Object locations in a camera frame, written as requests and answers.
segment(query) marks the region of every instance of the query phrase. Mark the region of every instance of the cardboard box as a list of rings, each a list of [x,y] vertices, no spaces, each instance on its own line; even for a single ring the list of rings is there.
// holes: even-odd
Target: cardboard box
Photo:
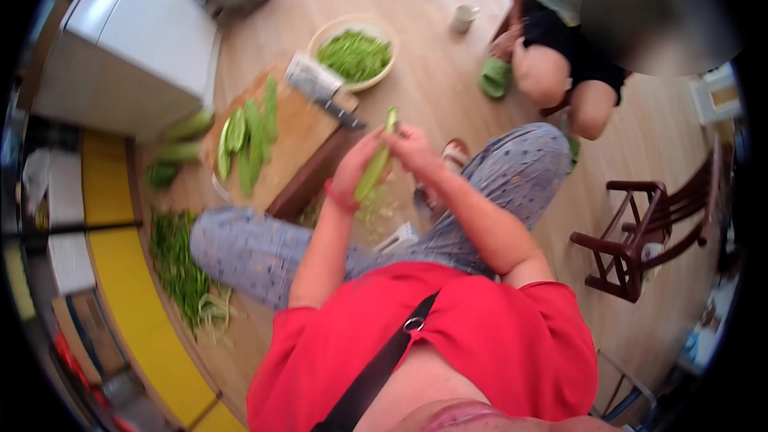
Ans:
[[[128,366],[95,289],[56,298],[52,307],[67,345],[89,382],[100,384],[102,378]]]

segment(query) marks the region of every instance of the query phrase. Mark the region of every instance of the bowl of green beans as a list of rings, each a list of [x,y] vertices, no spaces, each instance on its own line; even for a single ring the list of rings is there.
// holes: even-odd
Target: bowl of green beans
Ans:
[[[376,16],[353,14],[318,30],[307,51],[339,74],[348,91],[360,92],[389,75],[397,48],[397,37],[389,24]]]

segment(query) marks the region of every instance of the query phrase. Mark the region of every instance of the knife handle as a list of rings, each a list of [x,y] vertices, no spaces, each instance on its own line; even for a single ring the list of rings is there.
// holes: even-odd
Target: knife handle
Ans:
[[[332,100],[326,102],[325,109],[329,114],[334,116],[345,129],[363,130],[367,127],[365,122],[357,119]]]

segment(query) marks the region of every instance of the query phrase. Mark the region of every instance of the wooden cutting board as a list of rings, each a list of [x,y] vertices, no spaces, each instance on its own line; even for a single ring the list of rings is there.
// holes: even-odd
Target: wooden cutting board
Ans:
[[[214,126],[200,144],[200,162],[216,173],[216,148],[225,121],[246,100],[255,97],[262,102],[266,78],[269,74],[274,76],[277,81],[277,140],[272,144],[272,162],[262,167],[254,190],[250,197],[246,197],[240,191],[236,157],[232,155],[232,169],[221,185],[230,194],[229,201],[233,204],[265,211],[305,162],[339,129],[337,120],[285,82],[290,60],[290,56],[282,56],[265,67],[225,111],[216,114]],[[336,92],[333,99],[349,111],[354,111],[358,105],[357,98],[345,90]]]

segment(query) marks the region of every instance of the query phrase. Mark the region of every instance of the red bracelet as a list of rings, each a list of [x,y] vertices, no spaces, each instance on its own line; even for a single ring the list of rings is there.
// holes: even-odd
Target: red bracelet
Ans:
[[[333,203],[351,214],[354,214],[355,212],[357,212],[357,209],[360,208],[360,204],[355,202],[354,200],[345,200],[344,198],[336,194],[336,191],[333,190],[332,186],[333,186],[333,179],[329,178],[328,180],[326,180],[326,185],[325,185],[326,195],[331,200],[333,200]]]

